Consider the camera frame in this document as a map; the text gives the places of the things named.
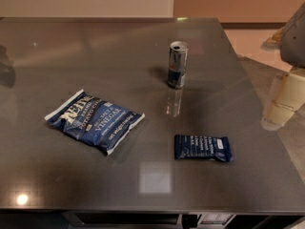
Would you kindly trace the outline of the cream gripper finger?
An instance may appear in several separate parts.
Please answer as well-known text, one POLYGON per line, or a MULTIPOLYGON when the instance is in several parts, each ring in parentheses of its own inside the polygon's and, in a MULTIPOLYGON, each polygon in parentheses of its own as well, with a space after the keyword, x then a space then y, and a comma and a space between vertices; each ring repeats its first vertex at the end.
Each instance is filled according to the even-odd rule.
POLYGON ((261 126, 267 131, 283 127, 305 104, 305 69, 279 73, 272 83, 264 107, 261 126))

